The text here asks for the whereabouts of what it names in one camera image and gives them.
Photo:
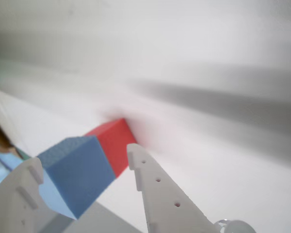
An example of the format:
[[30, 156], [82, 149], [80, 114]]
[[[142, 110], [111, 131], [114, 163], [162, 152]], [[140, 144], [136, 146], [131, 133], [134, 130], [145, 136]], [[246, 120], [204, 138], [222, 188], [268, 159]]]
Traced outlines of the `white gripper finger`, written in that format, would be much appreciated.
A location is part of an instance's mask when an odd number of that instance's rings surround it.
[[38, 158], [18, 165], [0, 183], [0, 233], [38, 233], [50, 223], [39, 194], [43, 168]]
[[140, 145], [127, 145], [129, 168], [142, 192], [150, 233], [215, 233], [217, 229]]

